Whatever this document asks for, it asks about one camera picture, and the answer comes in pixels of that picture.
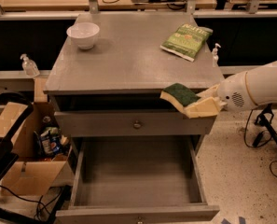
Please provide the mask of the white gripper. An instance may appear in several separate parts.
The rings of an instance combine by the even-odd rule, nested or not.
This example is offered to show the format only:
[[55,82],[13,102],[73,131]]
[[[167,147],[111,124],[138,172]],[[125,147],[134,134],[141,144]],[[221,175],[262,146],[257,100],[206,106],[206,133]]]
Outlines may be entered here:
[[227,111],[244,111],[254,107],[247,90],[245,72],[227,77],[220,85],[201,91],[198,96],[204,99],[184,108],[184,114],[190,119],[216,116],[223,107]]

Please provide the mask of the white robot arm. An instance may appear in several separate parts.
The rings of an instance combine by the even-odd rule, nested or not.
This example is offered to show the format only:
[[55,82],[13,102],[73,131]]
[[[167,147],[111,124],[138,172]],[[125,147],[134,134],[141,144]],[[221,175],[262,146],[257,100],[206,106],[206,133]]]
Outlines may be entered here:
[[184,108],[189,118],[216,116],[221,110],[245,111],[277,104],[277,61],[227,77],[198,96],[197,102]]

